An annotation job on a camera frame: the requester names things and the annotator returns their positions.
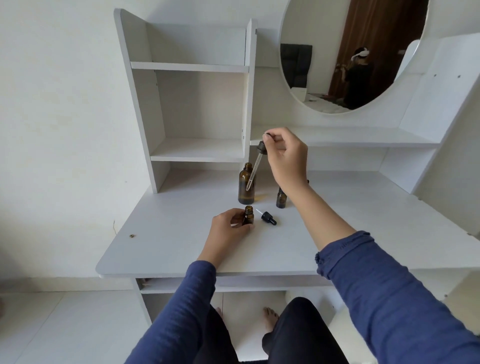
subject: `small amber bottle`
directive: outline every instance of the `small amber bottle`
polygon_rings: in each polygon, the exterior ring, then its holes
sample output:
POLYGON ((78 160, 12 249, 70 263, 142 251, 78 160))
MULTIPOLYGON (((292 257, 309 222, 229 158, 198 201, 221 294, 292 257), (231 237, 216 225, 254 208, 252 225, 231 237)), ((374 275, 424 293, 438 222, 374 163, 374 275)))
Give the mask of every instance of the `small amber bottle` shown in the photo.
POLYGON ((247 184, 252 174, 252 164, 245 163, 245 168, 239 175, 239 202, 242 205, 251 205, 255 200, 255 182, 257 177, 253 178, 253 183, 250 189, 247 191, 247 184))
POLYGON ((278 189, 278 194, 276 195, 276 206, 278 208, 285 208, 287 205, 287 195, 282 191, 281 188, 278 189))
POLYGON ((243 218, 243 223, 242 225, 247 225, 247 224, 253 224, 253 207, 252 206, 246 206, 245 207, 245 217, 243 218))

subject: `shelving unit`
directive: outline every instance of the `shelving unit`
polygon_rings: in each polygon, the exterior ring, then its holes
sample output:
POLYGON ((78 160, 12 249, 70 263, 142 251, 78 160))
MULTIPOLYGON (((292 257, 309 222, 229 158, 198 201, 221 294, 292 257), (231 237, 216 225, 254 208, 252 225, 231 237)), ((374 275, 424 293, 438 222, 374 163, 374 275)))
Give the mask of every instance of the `shelving unit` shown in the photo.
MULTIPOLYGON (((272 128, 265 123, 284 115, 291 120, 283 124, 310 147, 310 186, 354 228, 370 231, 412 270, 480 267, 478 241, 410 194, 480 74, 480 36, 439 41, 403 81, 406 68, 391 98, 359 110, 360 117, 336 115, 339 126, 303 104, 296 109, 286 89, 272 87, 286 86, 259 72, 261 112, 252 127, 255 20, 246 28, 152 24, 120 9, 114 18, 152 190, 96 270, 132 278, 148 322, 145 297, 174 292, 203 248, 211 217, 241 207, 238 170, 256 158, 250 151, 272 128), (268 108, 276 114, 264 113, 268 108)), ((275 207, 278 185, 266 158, 262 163, 255 207, 278 225, 255 216, 248 240, 217 272, 217 290, 328 285, 316 275, 317 250, 296 208, 289 201, 275 207)))

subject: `black pants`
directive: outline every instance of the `black pants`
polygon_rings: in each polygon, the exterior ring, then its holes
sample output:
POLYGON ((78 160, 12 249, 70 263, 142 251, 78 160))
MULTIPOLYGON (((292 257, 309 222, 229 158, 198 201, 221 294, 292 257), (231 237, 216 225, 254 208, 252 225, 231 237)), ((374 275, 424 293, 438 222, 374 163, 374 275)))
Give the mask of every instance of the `black pants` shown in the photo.
MULTIPOLYGON (((272 332, 262 339, 272 364, 348 364, 342 350, 313 304, 298 297, 280 315, 272 332)), ((195 364, 238 363, 228 330, 220 315, 210 307, 204 343, 195 364)))

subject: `tile grout line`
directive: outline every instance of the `tile grout line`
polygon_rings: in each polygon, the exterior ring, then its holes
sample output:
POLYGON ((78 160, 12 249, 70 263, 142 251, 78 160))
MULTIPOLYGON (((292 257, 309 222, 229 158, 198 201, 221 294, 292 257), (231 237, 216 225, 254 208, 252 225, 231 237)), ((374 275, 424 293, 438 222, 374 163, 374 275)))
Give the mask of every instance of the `tile grout line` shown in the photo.
POLYGON ((57 306, 60 304, 60 302, 63 300, 63 298, 65 297, 65 294, 66 292, 63 292, 62 293, 62 297, 59 299, 59 301, 57 302, 57 304, 55 305, 55 307, 53 308, 53 310, 51 310, 51 312, 48 314, 47 318, 45 319, 45 321, 40 325, 40 327, 38 328, 38 330, 36 331, 35 335, 30 339, 30 341, 25 345, 24 349, 22 350, 22 352, 20 353, 20 355, 15 359, 15 362, 13 364, 16 364, 18 362, 18 360, 22 357, 23 353, 25 352, 25 350, 28 348, 28 346, 30 345, 30 343, 33 341, 33 339, 35 339, 35 336, 38 334, 38 332, 40 331, 40 329, 43 327, 43 325, 45 325, 45 323, 47 322, 47 320, 50 318, 51 314, 53 313, 53 311, 55 311, 55 309, 57 308, 57 306))

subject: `blue shirt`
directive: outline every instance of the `blue shirt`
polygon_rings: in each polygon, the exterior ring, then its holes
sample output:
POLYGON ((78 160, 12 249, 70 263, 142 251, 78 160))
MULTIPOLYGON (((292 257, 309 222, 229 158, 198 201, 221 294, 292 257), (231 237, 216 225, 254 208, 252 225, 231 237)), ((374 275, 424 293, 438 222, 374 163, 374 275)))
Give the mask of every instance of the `blue shirt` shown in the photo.
MULTIPOLYGON (((315 260, 380 364, 480 363, 480 340, 369 233, 331 243, 315 260)), ((193 262, 126 364, 192 363, 202 345, 215 281, 212 264, 193 262)))

